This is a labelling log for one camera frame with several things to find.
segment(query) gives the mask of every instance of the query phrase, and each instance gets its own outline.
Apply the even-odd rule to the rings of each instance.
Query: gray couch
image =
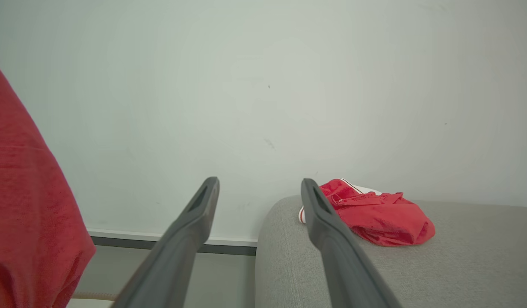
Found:
[[[356,235],[405,308],[527,307],[527,208],[418,202],[436,235],[379,247]],[[256,308],[327,308],[320,252],[297,221],[299,196],[265,218],[256,252]]]

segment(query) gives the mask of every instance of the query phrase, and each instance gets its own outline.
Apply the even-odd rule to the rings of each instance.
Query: gray floor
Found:
[[[149,251],[97,246],[76,294],[118,294]],[[184,307],[253,307],[254,261],[252,256],[197,253]]]

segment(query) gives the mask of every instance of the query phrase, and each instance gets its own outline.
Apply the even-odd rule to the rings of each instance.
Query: red fabric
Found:
[[[0,308],[63,308],[95,247],[60,167],[0,72]]]
[[[320,187],[349,228],[380,246],[422,244],[435,235],[433,222],[401,192],[360,193],[340,179]]]

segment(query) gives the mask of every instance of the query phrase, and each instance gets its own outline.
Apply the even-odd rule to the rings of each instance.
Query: red garment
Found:
[[[0,72],[0,308],[63,308],[95,247],[35,123]]]
[[[340,179],[320,189],[349,228],[369,242],[391,247],[416,245],[435,235],[433,222],[401,192],[361,193]]]

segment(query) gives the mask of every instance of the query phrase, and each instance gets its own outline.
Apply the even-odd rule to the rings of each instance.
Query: dark baseboard strip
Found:
[[[113,246],[137,249],[151,249],[157,243],[152,240],[125,240],[123,238],[97,236],[91,236],[91,238],[93,240],[93,243],[99,246]],[[203,247],[199,249],[199,252],[232,255],[256,255],[256,247],[203,245]]]

